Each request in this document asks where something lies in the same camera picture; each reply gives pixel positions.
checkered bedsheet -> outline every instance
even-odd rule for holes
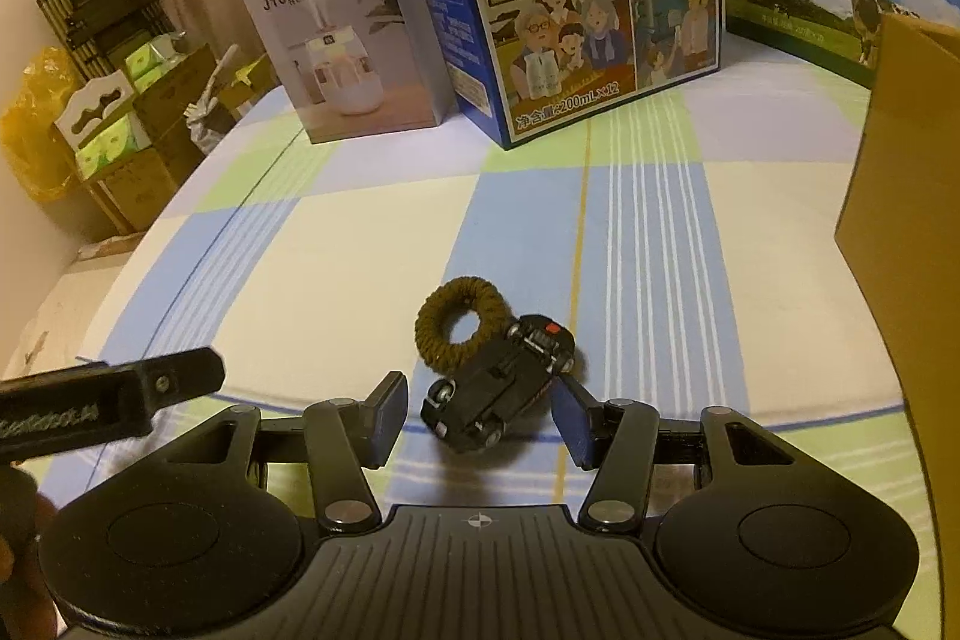
[[[832,242],[867,92],[728,37],[716,76],[511,152],[462,118],[437,129],[310,145],[282,90],[230,133],[121,273],[82,355],[126,362],[212,344],[215,398],[167,410],[145,440],[37,466],[59,503],[223,405],[295,414],[411,381],[394,456],[371,473],[395,503],[573,509],[589,486],[546,410],[479,458],[419,422],[433,380],[413,322],[441,282],[495,282],[515,313],[568,325],[598,398],[665,417],[744,411],[889,501],[923,552],[901,614],[939,637],[936,551],[896,376]],[[458,327],[467,333],[469,324]],[[309,511],[304,474],[272,490]]]

brown braided loop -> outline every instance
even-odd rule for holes
[[[477,313],[480,325],[467,341],[451,342],[448,334],[454,319],[467,311]],[[481,277],[457,277],[427,296],[416,315],[416,349],[433,371],[453,375],[484,342],[502,335],[511,319],[510,308],[493,283]]]

printed humidifier image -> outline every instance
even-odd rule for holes
[[[383,83],[351,25],[320,33],[307,43],[323,100],[343,115],[364,115],[383,103]]]

cartoon family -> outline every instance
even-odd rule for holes
[[[664,85],[669,81],[678,49],[683,54],[682,73],[709,66],[712,57],[709,52],[708,2],[709,0],[686,0],[688,10],[683,14],[680,25],[674,26],[673,44],[668,55],[664,54],[657,44],[650,44],[646,53],[646,62],[650,67],[648,85]]]
[[[578,71],[630,63],[619,28],[613,0],[534,0],[515,21],[523,49],[510,77],[520,98],[557,95]]]

metal screw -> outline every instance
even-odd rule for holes
[[[594,501],[587,510],[587,515],[590,518],[603,525],[624,524],[630,521],[635,514],[631,504],[618,499]]]
[[[342,499],[328,504],[323,515],[334,524],[359,524],[373,515],[373,508],[366,501]]]

